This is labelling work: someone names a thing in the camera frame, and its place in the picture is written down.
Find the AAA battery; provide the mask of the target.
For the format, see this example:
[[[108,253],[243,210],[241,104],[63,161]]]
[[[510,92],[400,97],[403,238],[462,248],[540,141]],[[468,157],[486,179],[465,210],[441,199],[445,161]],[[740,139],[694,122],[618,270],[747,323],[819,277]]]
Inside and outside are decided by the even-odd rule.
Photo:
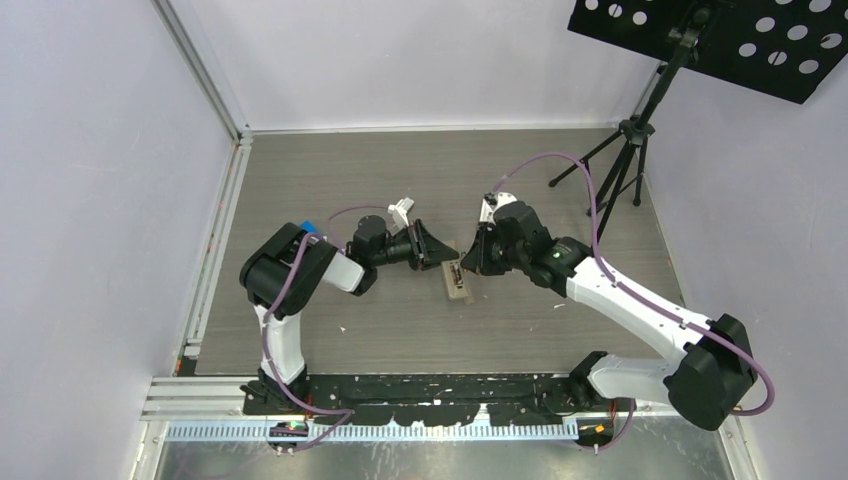
[[[459,290],[464,285],[463,274],[461,268],[457,264],[451,264],[448,267],[448,271],[451,277],[451,283],[453,288]]]

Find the translucent beige remote cover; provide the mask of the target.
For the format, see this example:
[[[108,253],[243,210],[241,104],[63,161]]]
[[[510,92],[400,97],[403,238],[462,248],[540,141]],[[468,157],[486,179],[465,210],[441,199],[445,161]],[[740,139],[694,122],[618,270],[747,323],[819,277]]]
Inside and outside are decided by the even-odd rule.
[[[450,260],[441,264],[445,281],[446,294],[451,301],[462,301],[466,305],[474,302],[465,272],[458,260]]]

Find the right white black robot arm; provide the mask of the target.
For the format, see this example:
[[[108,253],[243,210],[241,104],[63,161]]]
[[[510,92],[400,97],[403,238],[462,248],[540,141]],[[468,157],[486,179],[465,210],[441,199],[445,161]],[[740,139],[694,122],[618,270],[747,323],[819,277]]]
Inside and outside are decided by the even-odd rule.
[[[692,425],[715,431],[741,412],[739,402],[762,377],[738,319],[724,314],[714,320],[674,305],[589,246],[552,237],[535,210],[511,194],[483,197],[474,241],[460,265],[481,276],[519,271],[534,285],[613,320],[658,353],[653,360],[590,353],[567,383],[584,410],[618,398],[663,403]]]

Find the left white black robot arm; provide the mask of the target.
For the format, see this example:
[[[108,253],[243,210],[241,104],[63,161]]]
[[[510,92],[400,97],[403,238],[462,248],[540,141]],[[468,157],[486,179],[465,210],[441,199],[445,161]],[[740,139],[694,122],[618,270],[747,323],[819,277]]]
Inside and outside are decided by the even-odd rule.
[[[363,217],[343,249],[315,232],[287,223],[243,265],[239,283],[259,320],[259,380],[280,412],[306,405],[306,361],[301,349],[302,312],[320,284],[362,296],[382,266],[405,263],[426,271],[459,253],[432,235],[420,220],[393,233],[376,215]]]

